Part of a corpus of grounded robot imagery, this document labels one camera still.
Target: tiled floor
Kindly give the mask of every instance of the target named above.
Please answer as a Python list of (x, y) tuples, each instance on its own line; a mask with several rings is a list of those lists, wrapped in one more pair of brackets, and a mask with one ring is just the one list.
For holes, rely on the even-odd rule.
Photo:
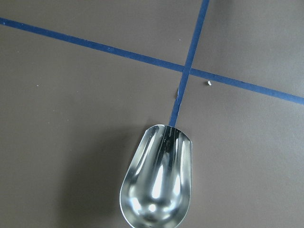
[[(129, 227), (119, 188), (144, 130), (169, 122), (201, 4), (1, 1), (0, 227)], [(301, 0), (210, 0), (192, 67), (229, 78), (188, 79), (176, 126), (193, 142), (192, 200), (180, 227), (302, 227), (303, 12)]]

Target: stainless steel scoop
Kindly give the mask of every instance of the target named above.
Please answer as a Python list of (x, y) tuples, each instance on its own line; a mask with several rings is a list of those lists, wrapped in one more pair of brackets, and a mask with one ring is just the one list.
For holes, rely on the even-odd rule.
[(191, 195), (192, 142), (168, 125), (150, 127), (120, 190), (120, 208), (133, 228), (174, 228), (185, 218)]

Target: floor tile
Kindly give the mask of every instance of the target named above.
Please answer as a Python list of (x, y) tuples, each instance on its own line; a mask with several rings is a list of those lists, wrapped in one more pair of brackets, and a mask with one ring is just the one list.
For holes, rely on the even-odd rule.
[(184, 65), (201, 0), (4, 1), (0, 17)]
[(304, 2), (214, 0), (193, 67), (304, 96)]
[(177, 127), (193, 142), (183, 227), (301, 227), (304, 106), (191, 76)]
[(180, 73), (0, 27), (0, 227), (128, 225), (119, 189)]

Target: silver scoop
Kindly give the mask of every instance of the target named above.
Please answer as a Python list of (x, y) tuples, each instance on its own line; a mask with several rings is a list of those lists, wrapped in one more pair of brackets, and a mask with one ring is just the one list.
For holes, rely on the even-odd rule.
[(120, 190), (120, 208), (133, 228), (175, 228), (191, 195), (192, 142), (180, 130), (155, 125), (144, 133)]

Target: blue tape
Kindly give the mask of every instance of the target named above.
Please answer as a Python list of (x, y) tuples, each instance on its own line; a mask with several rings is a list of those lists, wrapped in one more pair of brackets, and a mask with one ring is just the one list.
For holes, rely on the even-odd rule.
[(178, 93), (177, 93), (177, 98), (174, 102), (173, 110), (172, 110), (170, 121), (169, 121), (169, 125), (172, 126), (172, 127), (175, 126), (176, 121), (177, 121), (177, 117), (178, 117), (178, 114), (179, 114), (179, 111), (180, 111), (181, 101), (182, 101), (184, 93), (185, 93), (187, 81), (188, 81), (190, 70), (191, 70), (191, 67), (192, 67), (192, 62), (193, 62), (193, 59), (194, 59), (195, 51), (196, 51), (196, 48), (198, 46), (200, 33), (201, 33), (202, 28), (203, 28), (203, 23), (204, 23), (205, 16), (206, 16), (206, 13), (207, 13), (208, 5), (209, 5), (209, 0), (203, 0), (202, 5), (200, 7), (199, 16), (198, 16), (196, 26), (195, 26), (195, 29), (194, 29), (194, 33), (193, 33), (193, 36), (192, 36), (192, 41), (191, 41), (191, 44), (190, 44), (190, 47), (189, 47), (187, 59), (186, 59), (186, 62), (185, 62), (185, 67), (184, 67), (184, 70), (183, 70), (182, 75), (181, 75), (181, 80), (180, 80), (180, 85), (179, 85), (179, 89), (178, 89)]
[(0, 24), (5, 25), (5, 26), (9, 26), (9, 27), (13, 27), (15, 29), (21, 29), (21, 30), (24, 30), (24, 31), (27, 31), (27, 32), (36, 33), (36, 34), (43, 35), (43, 36), (46, 36), (46, 37), (59, 39), (59, 40), (65, 41), (65, 42), (69, 42), (69, 43), (72, 43), (72, 44), (77, 44), (77, 45), (84, 46), (84, 47), (87, 47), (87, 48), (92, 48), (92, 49), (95, 49), (95, 50), (111, 53), (111, 54), (114, 54), (114, 55), (117, 55), (117, 56), (122, 56), (122, 57), (125, 57), (125, 58), (134, 59), (134, 60), (141, 61), (141, 62), (144, 62), (144, 63), (152, 64), (152, 65), (155, 65), (155, 66), (164, 67), (164, 68), (167, 68), (167, 69), (170, 69), (170, 70), (175, 70), (175, 71), (178, 71), (178, 72), (182, 72), (183, 69), (184, 69), (184, 66), (179, 65), (179, 64), (167, 62), (167, 61), (164, 61), (164, 60), (161, 60), (161, 59), (137, 54), (137, 53), (134, 53), (134, 52), (122, 50), (122, 49), (119, 49), (119, 48), (115, 48), (115, 47), (112, 47), (112, 46), (92, 42), (92, 41), (89, 41), (89, 40), (65, 35), (65, 34), (62, 34), (62, 33), (59, 33), (59, 32), (54, 32), (54, 31), (47, 30), (47, 29), (44, 29), (44, 28), (39, 28), (39, 27), (35, 27), (35, 26), (32, 26), (32, 25), (23, 24), (23, 23), (13, 21), (13, 20), (9, 20), (9, 19), (5, 19), (5, 18), (0, 18)]
[(202, 77), (208, 80), (212, 80), (212, 81), (216, 81), (216, 82), (221, 82), (227, 85), (232, 85), (235, 87), (239, 87), (242, 89), (246, 89), (246, 90), (250, 90), (256, 93), (260, 93), (260, 94), (265, 94), (268, 96), (273, 96), (273, 97), (277, 97), (283, 100), (287, 100), (287, 101), (291, 101), (294, 103), (298, 103), (298, 104), (302, 104), (304, 105), (304, 98), (303, 97), (299, 97), (299, 96), (295, 96), (295, 95), (291, 95), (291, 94), (287, 94), (287, 93), (283, 93), (274, 89), (269, 89), (266, 87), (262, 87), (262, 86), (257, 86), (254, 84), (250, 84), (247, 82), (242, 82), (236, 79), (232, 79), (229, 77), (224, 77), (224, 76), (220, 76), (220, 75), (215, 75), (212, 73), (208, 73), (205, 71), (201, 71), (201, 70), (196, 70), (196, 69), (191, 69), (190, 71), (191, 75), (194, 76), (198, 76), (198, 77)]

